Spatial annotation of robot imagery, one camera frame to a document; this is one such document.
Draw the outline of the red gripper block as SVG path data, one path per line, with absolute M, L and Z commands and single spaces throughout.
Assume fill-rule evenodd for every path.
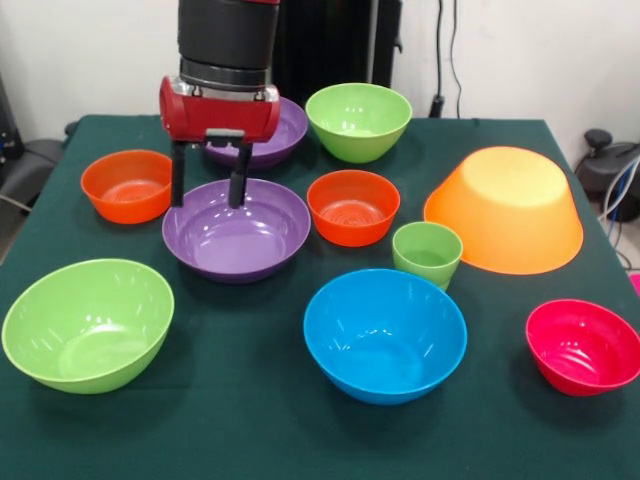
M 246 181 L 253 145 L 274 135 L 280 119 L 280 95 L 273 85 L 258 91 L 211 90 L 178 77 L 161 81 L 159 105 L 162 125 L 171 139 L 171 206 L 182 207 L 185 186 L 186 143 L 199 143 L 213 130 L 240 131 L 242 140 L 230 176 L 228 203 L 244 205 Z

